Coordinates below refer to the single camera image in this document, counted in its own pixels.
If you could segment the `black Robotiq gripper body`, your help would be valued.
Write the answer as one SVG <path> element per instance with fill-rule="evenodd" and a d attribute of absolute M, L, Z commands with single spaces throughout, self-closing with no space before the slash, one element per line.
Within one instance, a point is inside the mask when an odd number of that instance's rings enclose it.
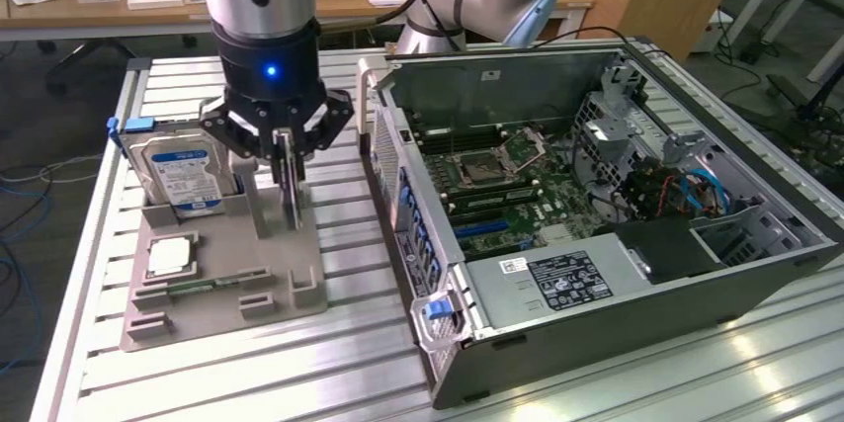
<path fill-rule="evenodd" d="M 287 128 L 306 136 L 305 125 L 327 97 L 319 76 L 318 25 L 277 38 L 247 38 L 215 25 L 213 33 L 226 77 L 214 112 L 237 115 L 253 127 Z"/>

